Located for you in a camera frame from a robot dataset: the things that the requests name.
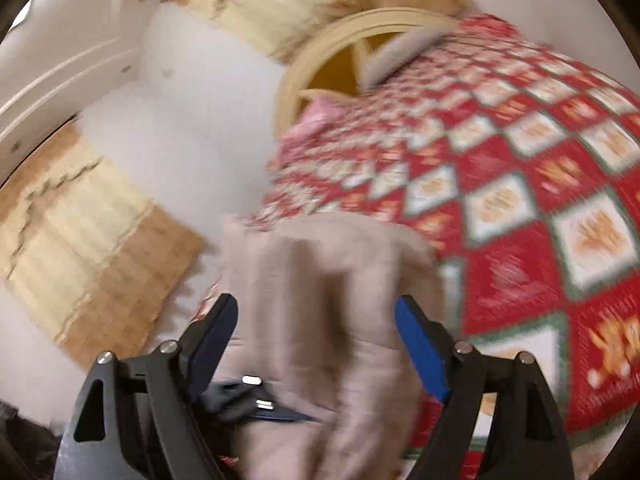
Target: wooden bed frame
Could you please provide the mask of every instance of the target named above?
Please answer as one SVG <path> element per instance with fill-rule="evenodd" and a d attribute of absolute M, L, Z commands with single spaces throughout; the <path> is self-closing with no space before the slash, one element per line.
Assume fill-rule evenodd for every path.
<path fill-rule="evenodd" d="M 338 99 L 358 94 L 356 74 L 370 53 L 396 34 L 425 25 L 458 20 L 428 10 L 387 7 L 352 14 L 310 40 L 285 72 L 276 101 L 274 137 L 295 122 L 310 89 L 337 92 Z"/>

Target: white wall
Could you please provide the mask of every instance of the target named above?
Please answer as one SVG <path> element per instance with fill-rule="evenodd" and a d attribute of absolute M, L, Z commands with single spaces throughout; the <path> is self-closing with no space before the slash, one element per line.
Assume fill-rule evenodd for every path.
<path fill-rule="evenodd" d="M 514 23 L 640 93 L 640 69 L 597 0 L 475 0 L 484 12 Z"/>
<path fill-rule="evenodd" d="M 143 77 L 82 113 L 94 148 L 212 247 L 162 312 L 154 346 L 179 336 L 220 270 L 222 216 L 254 211 L 268 186 L 273 105 L 283 68 L 222 30 L 163 4 L 145 43 Z M 67 420 L 84 372 L 0 286 L 0 398 L 36 420 Z"/>
<path fill-rule="evenodd" d="M 0 182 L 57 126 L 136 78 L 160 0 L 33 0 L 0 44 Z"/>

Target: quilt square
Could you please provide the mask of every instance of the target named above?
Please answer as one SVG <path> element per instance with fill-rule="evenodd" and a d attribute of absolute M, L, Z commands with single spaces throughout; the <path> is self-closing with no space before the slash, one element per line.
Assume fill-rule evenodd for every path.
<path fill-rule="evenodd" d="M 398 142 L 389 148 L 380 148 L 376 153 L 376 171 L 383 171 L 389 165 L 401 161 L 405 152 L 404 142 Z"/>
<path fill-rule="evenodd" d="M 407 178 L 406 162 L 396 162 L 388 168 L 380 171 L 370 184 L 368 198 L 377 200 L 406 185 Z"/>
<path fill-rule="evenodd" d="M 571 73 L 560 76 L 560 79 L 581 91 L 602 86 L 602 81 L 588 72 Z"/>
<path fill-rule="evenodd" d="M 640 166 L 627 171 L 623 176 L 613 181 L 613 186 L 622 199 L 626 212 L 640 228 Z"/>
<path fill-rule="evenodd" d="M 376 126 L 368 126 L 361 134 L 362 144 L 364 146 L 374 146 L 383 139 L 385 132 L 379 130 Z"/>
<path fill-rule="evenodd" d="M 438 254 L 459 254 L 462 250 L 462 208 L 456 200 L 427 211 L 411 224 L 423 234 Z"/>
<path fill-rule="evenodd" d="M 620 117 L 622 124 L 629 133 L 633 134 L 636 139 L 640 139 L 640 112 L 625 114 Z"/>
<path fill-rule="evenodd" d="M 365 209 L 367 206 L 366 191 L 366 186 L 360 186 L 353 189 L 349 194 L 344 195 L 340 199 L 340 210 L 358 212 Z"/>
<path fill-rule="evenodd" d="M 567 370 L 563 365 L 566 332 L 566 317 L 562 313 L 556 313 L 485 338 L 471 338 L 469 341 L 483 354 L 495 357 L 513 358 L 522 351 L 533 354 L 551 393 L 562 406 L 567 384 Z M 473 437 L 476 445 L 485 442 L 489 435 L 496 399 L 495 394 L 485 394 L 482 397 Z"/>
<path fill-rule="evenodd" d="M 553 216 L 565 288 L 580 298 L 638 263 L 632 227 L 608 191 Z"/>
<path fill-rule="evenodd" d="M 474 94 L 484 106 L 495 106 L 517 93 L 513 85 L 496 78 L 488 79 L 474 89 Z"/>
<path fill-rule="evenodd" d="M 360 143 L 358 135 L 343 136 L 341 140 L 338 140 L 338 149 L 344 152 L 348 152 L 353 148 L 356 148 Z"/>
<path fill-rule="evenodd" d="M 409 180 L 413 180 L 450 160 L 449 146 L 446 139 L 437 139 L 415 152 L 405 153 L 404 160 L 409 164 Z"/>
<path fill-rule="evenodd" d="M 618 94 L 622 95 L 622 97 L 624 97 L 627 101 L 631 102 L 631 104 L 636 107 L 636 110 L 634 111 L 638 111 L 638 108 L 640 108 L 640 96 L 638 94 L 632 92 L 631 90 L 629 90 L 629 88 L 624 87 L 617 88 L 616 92 L 618 92 Z"/>
<path fill-rule="evenodd" d="M 516 159 L 503 136 L 496 135 L 460 155 L 456 169 L 463 192 L 486 184 L 516 166 Z"/>
<path fill-rule="evenodd" d="M 436 65 L 442 66 L 455 59 L 455 56 L 452 53 L 448 52 L 447 49 L 437 48 L 429 52 L 427 54 L 427 58 L 431 59 L 431 61 L 433 61 Z"/>
<path fill-rule="evenodd" d="M 496 67 L 495 71 L 504 75 L 516 75 L 531 69 L 531 65 L 521 59 L 509 59 Z"/>
<path fill-rule="evenodd" d="M 539 221 L 472 252 L 466 279 L 465 334 L 537 317 L 563 298 L 549 233 Z"/>
<path fill-rule="evenodd" d="M 420 74 L 420 84 L 427 85 L 432 82 L 434 79 L 440 77 L 441 75 L 445 75 L 447 71 L 443 68 L 432 66 L 424 70 L 422 74 Z"/>
<path fill-rule="evenodd" d="M 435 113 L 446 128 L 453 128 L 478 113 L 478 102 L 466 90 L 454 90 L 440 101 L 440 109 Z"/>
<path fill-rule="evenodd" d="M 539 61 L 538 65 L 556 75 L 568 75 L 580 72 L 575 66 L 558 59 L 545 59 Z"/>
<path fill-rule="evenodd" d="M 398 98 L 401 103 L 409 102 L 411 99 L 420 97 L 422 94 L 422 85 L 418 82 L 417 78 L 392 87 L 398 92 Z"/>
<path fill-rule="evenodd" d="M 501 52 L 495 52 L 493 50 L 485 50 L 476 55 L 476 61 L 483 63 L 487 66 L 495 66 L 503 63 L 507 57 Z"/>
<path fill-rule="evenodd" d="M 440 110 L 450 111 L 473 98 L 471 92 L 456 88 L 440 99 L 438 108 Z"/>
<path fill-rule="evenodd" d="M 328 204 L 344 195 L 344 190 L 339 184 L 327 180 L 316 180 L 308 185 L 313 189 L 314 194 L 321 198 L 319 205 Z"/>
<path fill-rule="evenodd" d="M 316 177 L 321 180 L 330 180 L 332 176 L 340 169 L 341 160 L 327 160 L 318 165 L 316 169 Z"/>
<path fill-rule="evenodd" d="M 455 78 L 449 75 L 444 75 L 442 77 L 437 78 L 435 81 L 429 83 L 428 85 L 425 85 L 425 88 L 431 91 L 442 92 L 443 90 L 453 85 L 453 83 L 455 82 L 456 82 Z"/>
<path fill-rule="evenodd" d="M 331 202 L 327 202 L 322 204 L 320 207 L 316 208 L 315 213 L 335 213 L 340 211 L 340 201 L 333 200 Z"/>
<path fill-rule="evenodd" d="M 424 116 L 426 116 L 429 112 L 431 112 L 437 105 L 438 105 L 438 102 L 435 99 L 421 97 L 414 104 L 407 107 L 406 115 L 408 117 L 421 119 Z"/>
<path fill-rule="evenodd" d="M 619 82 L 617 82 L 615 79 L 610 78 L 608 75 L 604 75 L 602 72 L 592 71 L 591 75 L 597 77 L 598 79 L 600 79 L 600 81 L 608 84 L 612 88 L 622 88 L 622 85 Z"/>
<path fill-rule="evenodd" d="M 378 118 L 381 121 L 385 122 L 395 122 L 397 121 L 403 114 L 405 108 L 402 106 L 402 103 L 396 102 L 393 104 L 385 105 L 378 113 Z"/>
<path fill-rule="evenodd" d="M 464 54 L 464 52 L 466 51 L 466 49 L 468 47 L 473 47 L 476 49 L 476 51 L 478 50 L 478 48 L 476 46 L 473 45 L 467 45 L 465 43 L 458 43 L 456 41 L 449 41 L 447 44 L 445 44 L 445 46 L 443 47 L 444 50 L 447 50 L 448 52 L 453 52 L 455 54 Z"/>
<path fill-rule="evenodd" d="M 538 108 L 540 108 L 540 105 L 533 97 L 519 94 L 494 108 L 488 108 L 486 113 L 496 126 L 503 128 Z"/>
<path fill-rule="evenodd" d="M 516 173 L 506 174 L 465 196 L 467 237 L 474 243 L 503 235 L 535 217 L 527 185 Z"/>
<path fill-rule="evenodd" d="M 376 172 L 376 163 L 373 160 L 364 160 L 354 165 L 350 175 L 342 180 L 343 189 L 354 189 L 368 182 Z"/>
<path fill-rule="evenodd" d="M 590 97 L 580 94 L 549 108 L 551 114 L 569 131 L 578 132 L 607 118 L 607 113 Z"/>
<path fill-rule="evenodd" d="M 636 279 L 569 312 L 571 398 L 566 426 L 593 426 L 640 400 L 640 290 Z"/>
<path fill-rule="evenodd" d="M 489 44 L 489 48 L 494 48 L 496 50 L 507 50 L 508 48 L 513 48 L 513 47 L 514 47 L 513 41 L 498 40 L 498 41 L 492 41 Z"/>
<path fill-rule="evenodd" d="M 416 103 L 422 101 L 422 87 L 414 87 L 407 90 L 398 90 L 398 101 L 396 106 L 400 108 L 399 115 L 406 115 L 407 110 L 414 106 Z"/>
<path fill-rule="evenodd" d="M 461 70 L 458 73 L 458 79 L 467 85 L 473 86 L 487 78 L 490 74 L 491 71 L 488 68 L 479 65 L 472 65 Z"/>
<path fill-rule="evenodd" d="M 540 70 L 537 66 L 531 66 L 524 72 L 519 72 L 514 75 L 506 76 L 509 82 L 516 85 L 518 88 L 530 85 L 536 81 L 547 78 L 548 74 Z"/>
<path fill-rule="evenodd" d="M 340 182 L 345 177 L 353 173 L 355 162 L 353 160 L 338 160 L 332 174 L 329 176 L 331 182 Z"/>
<path fill-rule="evenodd" d="M 472 61 L 468 57 L 459 57 L 451 61 L 445 69 L 449 72 L 458 72 L 471 63 Z"/>
<path fill-rule="evenodd" d="M 576 139 L 531 159 L 523 171 L 543 211 L 567 207 L 596 191 L 606 180 L 596 161 Z"/>
<path fill-rule="evenodd" d="M 482 47 L 479 45 L 463 44 L 460 48 L 459 54 L 462 54 L 462 56 L 474 56 L 478 52 L 482 52 L 482 50 Z"/>
<path fill-rule="evenodd" d="M 448 130 L 447 136 L 453 151 L 464 152 L 481 144 L 496 133 L 497 130 L 488 117 L 475 115 L 455 128 Z"/>
<path fill-rule="evenodd" d="M 613 88 L 594 88 L 587 92 L 604 104 L 613 113 L 621 115 L 637 112 L 636 106 Z"/>
<path fill-rule="evenodd" d="M 361 209 L 367 215 L 381 222 L 399 222 L 402 218 L 402 204 L 404 203 L 404 189 L 396 189 L 379 200 L 368 202 L 366 208 Z"/>
<path fill-rule="evenodd" d="M 509 54 L 511 54 L 512 56 L 515 57 L 524 57 L 524 58 L 529 58 L 529 57 L 538 57 L 540 56 L 540 51 L 539 50 L 535 50 L 533 48 L 517 48 L 515 50 L 510 50 Z"/>
<path fill-rule="evenodd" d="M 410 152 L 423 149 L 444 136 L 442 121 L 433 116 L 427 116 L 420 120 L 404 121 L 406 146 Z"/>
<path fill-rule="evenodd" d="M 397 146 L 406 138 L 407 131 L 401 126 L 385 125 L 378 130 L 378 146 L 383 150 L 388 150 Z"/>
<path fill-rule="evenodd" d="M 441 166 L 406 186 L 404 211 L 416 216 L 458 195 L 456 172 L 451 166 Z"/>
<path fill-rule="evenodd" d="M 547 104 L 557 103 L 575 94 L 569 85 L 551 77 L 533 83 L 527 87 L 527 91 Z"/>
<path fill-rule="evenodd" d="M 585 130 L 580 138 L 609 173 L 619 173 L 640 160 L 638 142 L 611 119 Z"/>
<path fill-rule="evenodd" d="M 547 114 L 533 112 L 504 129 L 523 156 L 533 156 L 565 138 L 564 130 Z"/>

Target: red quilt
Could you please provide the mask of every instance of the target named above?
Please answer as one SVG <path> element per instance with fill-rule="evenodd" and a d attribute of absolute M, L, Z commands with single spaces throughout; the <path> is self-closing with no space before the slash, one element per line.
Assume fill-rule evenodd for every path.
<path fill-rule="evenodd" d="M 536 355 L 587 474 L 640 399 L 640 98 L 473 25 L 350 105 L 276 176 L 257 219 L 347 210 L 422 233 L 449 329 L 484 353 Z M 410 454 L 438 410 L 426 401 Z"/>

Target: bed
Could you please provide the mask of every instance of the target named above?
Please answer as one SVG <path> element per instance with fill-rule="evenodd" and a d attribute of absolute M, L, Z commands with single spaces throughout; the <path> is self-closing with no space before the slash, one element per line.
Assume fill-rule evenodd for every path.
<path fill-rule="evenodd" d="M 376 46 L 441 19 L 365 12 L 301 51 L 276 136 L 310 88 L 354 99 L 274 176 L 255 222 L 346 210 L 424 235 L 448 329 L 485 353 L 536 355 L 586 479 L 640 399 L 640 98 L 493 16 L 463 20 L 358 94 L 353 71 Z M 463 478 L 475 476 L 494 404 L 482 403 Z M 439 409 L 424 398 L 407 470 Z"/>

